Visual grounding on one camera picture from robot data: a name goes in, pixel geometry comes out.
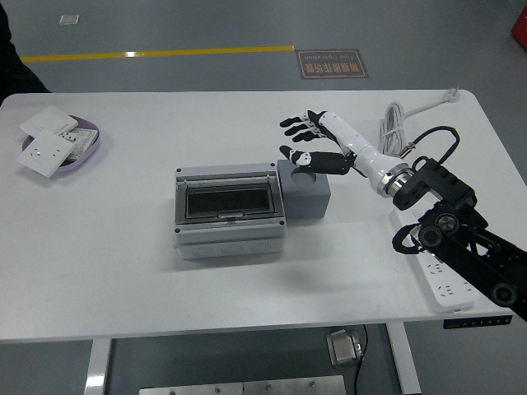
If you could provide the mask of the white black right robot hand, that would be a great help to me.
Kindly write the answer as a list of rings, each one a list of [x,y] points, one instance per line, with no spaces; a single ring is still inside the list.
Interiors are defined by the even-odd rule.
[[[410,169],[403,160],[380,153],[355,128],[334,113],[306,112],[280,122],[294,142],[327,138],[340,152],[299,151],[281,146],[280,152],[297,167],[319,174],[345,175],[353,168],[370,180],[380,196],[393,197],[408,180]]]

